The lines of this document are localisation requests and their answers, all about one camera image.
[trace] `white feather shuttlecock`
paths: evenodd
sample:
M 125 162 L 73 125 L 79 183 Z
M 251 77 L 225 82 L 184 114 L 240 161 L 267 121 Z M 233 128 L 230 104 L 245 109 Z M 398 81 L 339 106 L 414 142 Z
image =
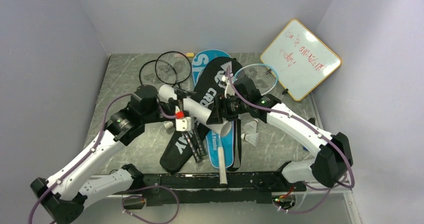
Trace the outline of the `white feather shuttlecock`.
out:
M 252 144 L 254 147 L 258 144 L 259 141 L 259 134 L 253 133 L 253 134 L 241 134 L 241 139 L 247 141 L 248 143 Z
M 257 128 L 258 128 L 258 119 L 254 119 L 253 121 L 243 125 L 243 131 L 246 134 L 256 133 Z
M 222 68 L 224 71 L 227 71 L 227 68 L 228 68 L 228 66 L 229 66 L 229 65 L 231 65 L 231 61 L 229 61 L 229 62 L 226 62 L 226 63 L 222 64 L 222 65 L 221 65 L 221 68 Z

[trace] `red writing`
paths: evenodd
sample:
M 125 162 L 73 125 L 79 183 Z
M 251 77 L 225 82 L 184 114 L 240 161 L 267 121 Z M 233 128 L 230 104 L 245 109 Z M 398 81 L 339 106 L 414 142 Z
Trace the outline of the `red writing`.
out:
M 299 52 L 302 53 L 303 56 L 307 57 L 307 61 L 312 64 L 313 68 L 315 68 L 316 71 L 321 71 L 322 69 L 324 69 L 326 66 L 321 64 L 321 63 L 317 63 L 318 58 L 316 56 L 314 56 L 310 50 L 306 49 L 306 47 L 302 46 L 299 49 Z
M 301 42 L 301 40 L 298 38 L 296 38 L 296 41 L 294 42 L 294 46 L 296 47 L 299 43 Z
M 293 39 L 293 37 L 294 37 L 294 36 L 295 36 L 295 35 L 293 34 L 292 29 L 288 29 L 288 30 L 285 32 L 285 37 L 286 37 L 286 38 Z
M 284 54 L 283 54 L 284 59 L 288 62 L 288 67 L 290 67 L 291 65 L 296 63 L 296 61 L 293 59 L 292 55 L 293 55 L 293 52 L 291 52 L 291 53 L 284 52 Z

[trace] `racket strings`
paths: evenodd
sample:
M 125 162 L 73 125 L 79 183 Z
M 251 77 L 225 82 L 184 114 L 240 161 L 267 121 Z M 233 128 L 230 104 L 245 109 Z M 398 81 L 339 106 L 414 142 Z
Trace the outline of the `racket strings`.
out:
M 167 83 L 161 81 L 156 76 L 156 70 L 155 70 L 156 62 L 157 62 L 156 60 L 151 60 L 146 62 L 141 67 L 140 72 L 138 74 L 138 78 L 141 85 L 151 85 L 151 86 L 154 86 L 157 90 L 159 90 L 159 88 L 161 88 L 163 85 Z M 166 65 L 166 63 L 164 63 L 163 68 L 165 68 L 166 66 L 168 66 L 169 69 L 171 70 L 169 75 L 167 75 L 167 81 L 169 84 L 173 85 L 177 82 L 177 73 L 172 70 L 170 65 Z
M 156 76 L 169 85 L 179 85 L 192 73 L 189 59 L 177 51 L 165 52 L 159 56 L 155 64 Z
M 277 73 L 265 64 L 252 64 L 243 67 L 234 75 L 234 80 L 243 77 L 250 78 L 262 95 L 272 90 L 278 81 Z

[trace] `gray marble floor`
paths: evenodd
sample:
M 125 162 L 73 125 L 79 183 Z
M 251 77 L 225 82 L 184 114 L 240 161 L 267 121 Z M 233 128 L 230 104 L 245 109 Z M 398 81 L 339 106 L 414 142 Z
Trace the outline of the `gray marble floor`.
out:
M 260 53 L 230 53 L 243 66 L 261 63 Z M 104 115 L 106 106 L 117 96 L 130 93 L 140 85 L 139 70 L 141 66 L 154 60 L 159 54 L 113 54 L 110 58 L 104 76 L 103 84 L 98 94 L 93 118 L 88 131 L 86 146 L 97 135 L 100 121 Z M 187 80 L 181 85 L 182 88 L 193 88 L 193 81 Z M 282 101 L 301 117 L 316 118 L 312 97 L 308 95 L 302 101 L 294 101 L 288 94 L 282 95 L 283 87 L 279 84 L 270 93 L 282 99 Z M 111 114 L 124 108 L 128 99 L 117 101 L 109 109 L 108 118 Z M 242 124 L 250 122 L 252 118 L 244 114 Z M 286 161 L 302 161 L 312 158 L 302 146 L 285 134 L 283 131 L 263 122 L 258 124 L 259 144 L 257 147 L 243 141 L 242 161 L 239 172 L 245 171 L 271 171 L 276 170 Z M 96 174 L 105 175 L 113 169 L 132 163 L 143 173 L 165 173 L 159 164 L 165 147 L 172 133 L 164 129 L 162 123 L 147 124 L 145 133 L 137 137 L 128 147 L 117 153 Z M 208 173 L 216 172 L 208 159 L 196 164 L 193 158 L 184 165 L 180 172 L 184 173 Z

